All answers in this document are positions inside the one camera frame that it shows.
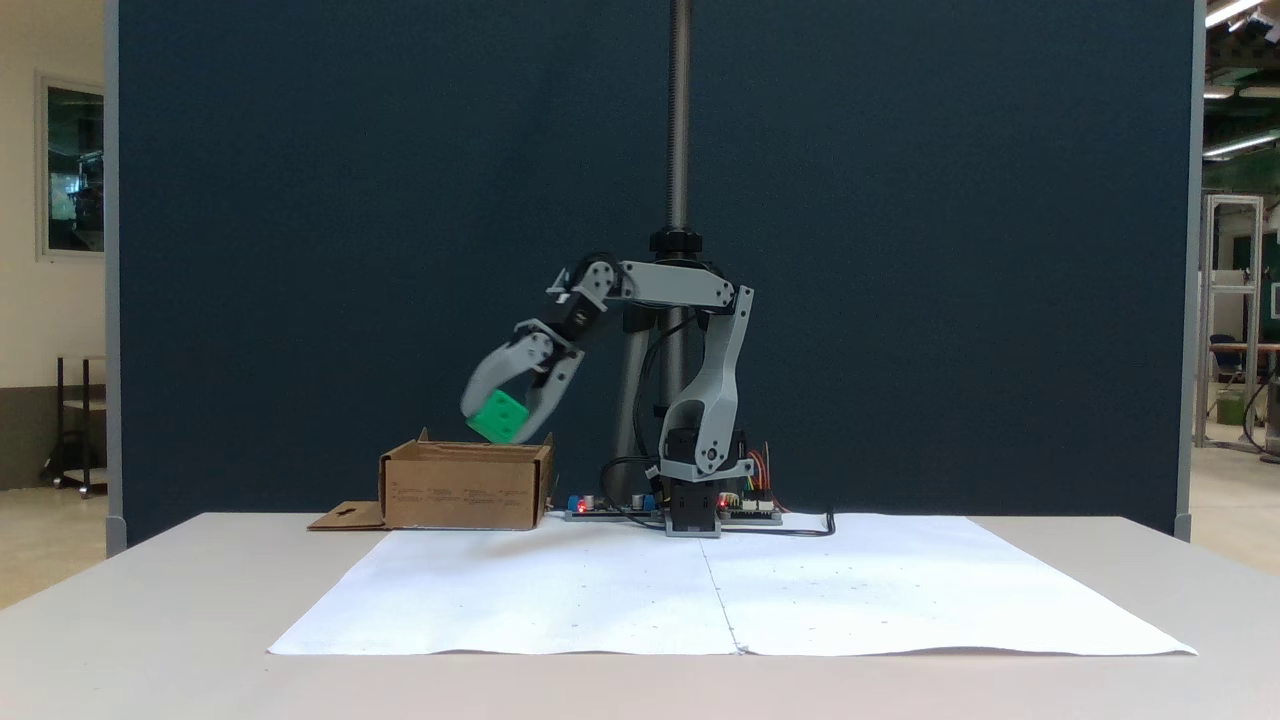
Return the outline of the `grey ribbed moving gripper finger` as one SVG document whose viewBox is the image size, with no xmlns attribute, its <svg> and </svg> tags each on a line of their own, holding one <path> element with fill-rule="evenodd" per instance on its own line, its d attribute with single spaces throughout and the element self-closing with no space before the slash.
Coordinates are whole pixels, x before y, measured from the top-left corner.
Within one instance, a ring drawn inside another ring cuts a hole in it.
<svg viewBox="0 0 1280 720">
<path fill-rule="evenodd" d="M 529 333 L 488 354 L 468 379 L 460 411 L 471 418 L 483 410 L 489 397 L 502 386 L 522 375 L 547 374 L 548 363 L 558 348 L 547 333 Z"/>
</svg>

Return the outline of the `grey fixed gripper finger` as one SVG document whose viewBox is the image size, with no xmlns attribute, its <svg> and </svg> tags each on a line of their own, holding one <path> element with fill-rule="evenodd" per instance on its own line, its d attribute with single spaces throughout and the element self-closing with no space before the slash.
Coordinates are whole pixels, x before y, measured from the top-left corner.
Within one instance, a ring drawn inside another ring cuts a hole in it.
<svg viewBox="0 0 1280 720">
<path fill-rule="evenodd" d="M 564 397 L 585 352 L 556 352 L 532 372 L 532 383 L 521 405 L 527 411 L 512 436 L 512 442 L 524 445 L 547 423 Z"/>
</svg>

